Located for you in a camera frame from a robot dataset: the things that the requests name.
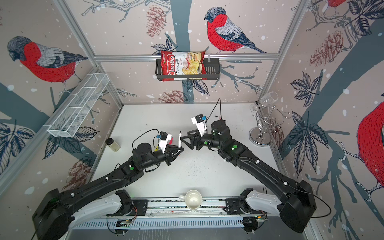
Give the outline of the small glass spice jar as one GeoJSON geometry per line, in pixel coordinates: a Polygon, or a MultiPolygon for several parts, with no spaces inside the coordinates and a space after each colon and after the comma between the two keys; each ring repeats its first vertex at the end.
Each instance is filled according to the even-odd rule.
{"type": "Polygon", "coordinates": [[[106,139],[105,143],[115,153],[121,148],[120,145],[113,138],[106,139]]]}

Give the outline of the white ceramic cup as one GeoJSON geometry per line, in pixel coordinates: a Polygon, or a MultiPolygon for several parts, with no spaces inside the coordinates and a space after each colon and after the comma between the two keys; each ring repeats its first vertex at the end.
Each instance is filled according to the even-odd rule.
{"type": "Polygon", "coordinates": [[[190,190],[185,195],[180,195],[179,199],[184,201],[187,208],[191,211],[198,210],[203,202],[202,195],[197,190],[190,190]]]}

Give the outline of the clear wine glass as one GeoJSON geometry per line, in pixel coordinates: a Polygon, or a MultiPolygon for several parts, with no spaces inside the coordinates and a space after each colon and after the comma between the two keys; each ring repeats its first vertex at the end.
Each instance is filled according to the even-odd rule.
{"type": "Polygon", "coordinates": [[[262,96],[259,101],[256,101],[255,103],[251,104],[250,110],[252,112],[255,112],[260,107],[273,107],[278,99],[279,96],[276,92],[269,92],[262,96]]]}

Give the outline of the white marker pen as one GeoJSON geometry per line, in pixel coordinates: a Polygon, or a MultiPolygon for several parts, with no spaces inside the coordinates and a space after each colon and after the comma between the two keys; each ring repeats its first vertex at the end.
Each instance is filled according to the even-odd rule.
{"type": "Polygon", "coordinates": [[[181,140],[181,137],[182,137],[182,131],[179,132],[178,148],[181,148],[181,147],[182,147],[182,140],[181,140]]]}

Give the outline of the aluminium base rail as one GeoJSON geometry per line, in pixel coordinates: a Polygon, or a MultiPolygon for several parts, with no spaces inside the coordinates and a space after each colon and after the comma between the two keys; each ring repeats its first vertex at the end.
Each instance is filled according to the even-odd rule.
{"type": "Polygon", "coordinates": [[[123,234],[129,230],[158,230],[186,228],[245,228],[256,227],[265,222],[268,216],[280,217],[282,221],[297,233],[302,233],[308,220],[298,221],[295,213],[284,214],[278,210],[281,202],[272,195],[257,194],[246,201],[249,210],[242,210],[238,199],[219,200],[203,199],[202,206],[197,210],[187,208],[185,202],[172,200],[133,201],[136,206],[127,215],[94,214],[85,216],[85,211],[76,213],[79,221],[71,224],[70,230],[111,230],[114,234],[123,234]]]}

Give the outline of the white mesh wall shelf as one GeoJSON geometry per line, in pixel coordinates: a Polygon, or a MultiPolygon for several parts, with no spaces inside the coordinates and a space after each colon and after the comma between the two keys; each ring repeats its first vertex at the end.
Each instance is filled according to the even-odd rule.
{"type": "Polygon", "coordinates": [[[53,137],[73,138],[109,82],[106,74],[87,75],[80,90],[70,94],[69,103],[49,126],[48,133],[53,137]]]}

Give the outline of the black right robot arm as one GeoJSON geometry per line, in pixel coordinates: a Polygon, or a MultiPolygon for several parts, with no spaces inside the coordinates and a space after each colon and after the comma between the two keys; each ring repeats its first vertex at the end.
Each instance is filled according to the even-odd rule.
{"type": "Polygon", "coordinates": [[[211,133],[189,131],[180,138],[190,149],[202,147],[218,149],[219,156],[260,181],[272,195],[258,193],[248,188],[239,197],[245,212],[260,210],[279,215],[293,231],[303,233],[317,209],[312,187],[302,180],[297,182],[276,171],[252,153],[244,144],[232,138],[224,120],[211,124],[211,133]]]}

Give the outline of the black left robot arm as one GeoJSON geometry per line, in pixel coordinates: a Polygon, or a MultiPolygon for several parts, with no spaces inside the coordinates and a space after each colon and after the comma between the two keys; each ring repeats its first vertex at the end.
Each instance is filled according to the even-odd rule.
{"type": "Polygon", "coordinates": [[[153,152],[150,144],[142,143],[109,174],[72,190],[48,192],[32,216],[37,239],[58,240],[73,227],[100,216],[144,214],[125,187],[143,177],[149,167],[170,165],[183,151],[183,147],[166,145],[164,151],[153,152]]]}

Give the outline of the chrome glass holder stand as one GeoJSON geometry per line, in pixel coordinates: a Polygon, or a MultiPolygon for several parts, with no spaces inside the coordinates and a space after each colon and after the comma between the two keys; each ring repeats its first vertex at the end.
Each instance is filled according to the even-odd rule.
{"type": "Polygon", "coordinates": [[[257,146],[267,146],[271,143],[272,130],[279,128],[287,119],[291,119],[289,112],[282,112],[276,106],[257,105],[252,110],[252,116],[257,126],[249,131],[250,141],[257,146]]]}

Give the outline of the red cassava chips bag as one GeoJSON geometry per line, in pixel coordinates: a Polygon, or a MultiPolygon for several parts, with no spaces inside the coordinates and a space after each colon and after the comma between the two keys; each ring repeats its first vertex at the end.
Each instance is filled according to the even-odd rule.
{"type": "Polygon", "coordinates": [[[207,73],[203,64],[205,53],[205,51],[161,51],[162,76],[172,76],[172,78],[165,78],[162,81],[174,81],[176,80],[174,76],[205,75],[207,73]]]}

